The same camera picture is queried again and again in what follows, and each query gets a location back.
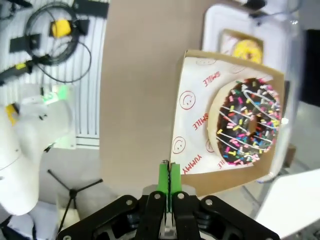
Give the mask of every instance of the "donut hole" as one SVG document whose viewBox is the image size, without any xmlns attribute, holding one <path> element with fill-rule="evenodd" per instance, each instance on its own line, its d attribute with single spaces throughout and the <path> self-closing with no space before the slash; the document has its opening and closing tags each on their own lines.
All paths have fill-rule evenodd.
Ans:
<svg viewBox="0 0 320 240">
<path fill-rule="evenodd" d="M 258 118 L 255 116 L 249 121 L 248 131 L 250 135 L 253 135 L 257 131 Z"/>
</svg>

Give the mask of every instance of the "chocolate frosted donut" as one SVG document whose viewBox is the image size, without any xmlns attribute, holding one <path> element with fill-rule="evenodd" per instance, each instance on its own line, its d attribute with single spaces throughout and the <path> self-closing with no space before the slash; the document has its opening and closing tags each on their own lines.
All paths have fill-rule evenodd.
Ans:
<svg viewBox="0 0 320 240">
<path fill-rule="evenodd" d="M 209 139 L 215 152 L 229 164 L 248 164 L 271 148 L 280 119 L 278 93 L 271 85 L 256 78 L 232 82 L 213 100 Z"/>
</svg>

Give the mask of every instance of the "yellow frosted donut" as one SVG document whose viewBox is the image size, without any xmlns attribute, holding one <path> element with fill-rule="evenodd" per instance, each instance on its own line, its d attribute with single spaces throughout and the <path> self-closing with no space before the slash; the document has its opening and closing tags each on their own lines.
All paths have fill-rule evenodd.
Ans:
<svg viewBox="0 0 320 240">
<path fill-rule="evenodd" d="M 262 64 L 262 50 L 253 40 L 239 41 L 233 50 L 232 56 L 240 59 L 250 60 L 257 64 Z"/>
</svg>

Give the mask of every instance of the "cardboard surface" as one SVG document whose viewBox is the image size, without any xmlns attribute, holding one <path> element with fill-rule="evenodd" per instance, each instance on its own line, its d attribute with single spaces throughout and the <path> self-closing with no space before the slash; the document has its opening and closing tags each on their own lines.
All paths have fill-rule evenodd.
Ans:
<svg viewBox="0 0 320 240">
<path fill-rule="evenodd" d="M 132 194 L 158 182 L 159 164 L 171 153 L 179 60 L 187 49 L 201 48 L 204 15 L 215 2 L 110 4 L 100 87 L 100 159 L 104 183 L 118 193 Z M 217 192 L 234 187 L 236 181 L 257 179 L 269 166 L 260 161 L 246 173 L 225 171 L 213 178 L 201 174 L 182 180 L 191 186 L 212 183 Z M 233 175 L 232 183 L 222 179 Z"/>
</svg>

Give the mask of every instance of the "donut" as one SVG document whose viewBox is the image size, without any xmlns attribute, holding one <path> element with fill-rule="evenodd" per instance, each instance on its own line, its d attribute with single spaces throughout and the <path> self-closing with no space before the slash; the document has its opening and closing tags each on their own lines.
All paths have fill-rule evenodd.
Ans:
<svg viewBox="0 0 320 240">
<path fill-rule="evenodd" d="M 255 162 L 275 142 L 281 119 L 278 93 L 261 79 L 222 87 L 208 115 L 208 135 L 215 153 L 228 164 Z"/>
<path fill-rule="evenodd" d="M 246 39 L 235 44 L 232 56 L 262 64 L 263 53 L 255 41 Z"/>
</svg>

